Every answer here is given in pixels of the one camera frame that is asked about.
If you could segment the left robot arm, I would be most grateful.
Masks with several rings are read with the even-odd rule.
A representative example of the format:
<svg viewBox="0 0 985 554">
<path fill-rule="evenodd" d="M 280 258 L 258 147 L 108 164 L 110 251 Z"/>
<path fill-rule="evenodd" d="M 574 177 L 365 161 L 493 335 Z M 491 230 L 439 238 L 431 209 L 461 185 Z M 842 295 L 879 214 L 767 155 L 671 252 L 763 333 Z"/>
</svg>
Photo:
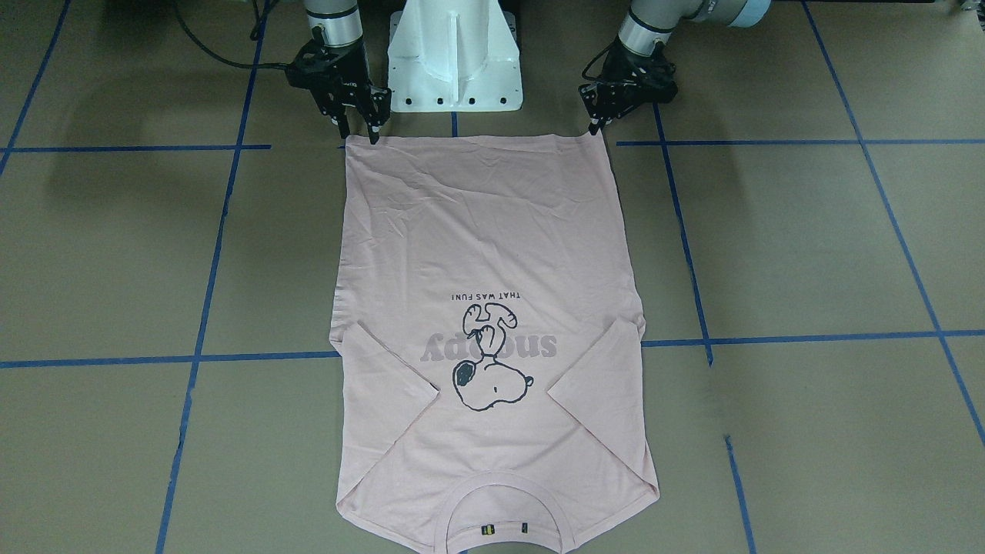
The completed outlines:
<svg viewBox="0 0 985 554">
<path fill-rule="evenodd" d="M 749 28 L 770 1 L 633 1 L 618 35 L 582 70 L 578 88 L 595 135 L 646 104 L 669 104 L 678 95 L 676 67 L 665 56 L 680 22 L 714 22 Z"/>
</svg>

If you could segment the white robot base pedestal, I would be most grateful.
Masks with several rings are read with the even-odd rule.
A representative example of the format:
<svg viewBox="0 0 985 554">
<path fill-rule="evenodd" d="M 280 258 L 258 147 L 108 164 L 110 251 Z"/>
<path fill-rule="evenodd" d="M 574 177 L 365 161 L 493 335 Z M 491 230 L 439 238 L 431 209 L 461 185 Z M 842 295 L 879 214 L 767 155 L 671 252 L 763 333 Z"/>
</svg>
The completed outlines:
<svg viewBox="0 0 985 554">
<path fill-rule="evenodd" d="M 392 112 L 512 112 L 524 95 L 514 15 L 497 1 L 408 1 L 390 15 Z"/>
</svg>

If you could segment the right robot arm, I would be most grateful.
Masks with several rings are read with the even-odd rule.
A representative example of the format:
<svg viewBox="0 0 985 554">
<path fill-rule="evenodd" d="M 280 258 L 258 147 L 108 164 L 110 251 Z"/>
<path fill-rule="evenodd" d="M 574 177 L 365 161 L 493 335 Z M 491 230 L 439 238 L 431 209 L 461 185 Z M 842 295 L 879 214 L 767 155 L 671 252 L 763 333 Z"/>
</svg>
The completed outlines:
<svg viewBox="0 0 985 554">
<path fill-rule="evenodd" d="M 305 1 L 309 41 L 286 67 L 286 81 L 309 91 L 319 111 L 349 136 L 347 108 L 367 125 L 373 145 L 390 117 L 392 91 L 373 84 L 356 1 Z"/>
</svg>

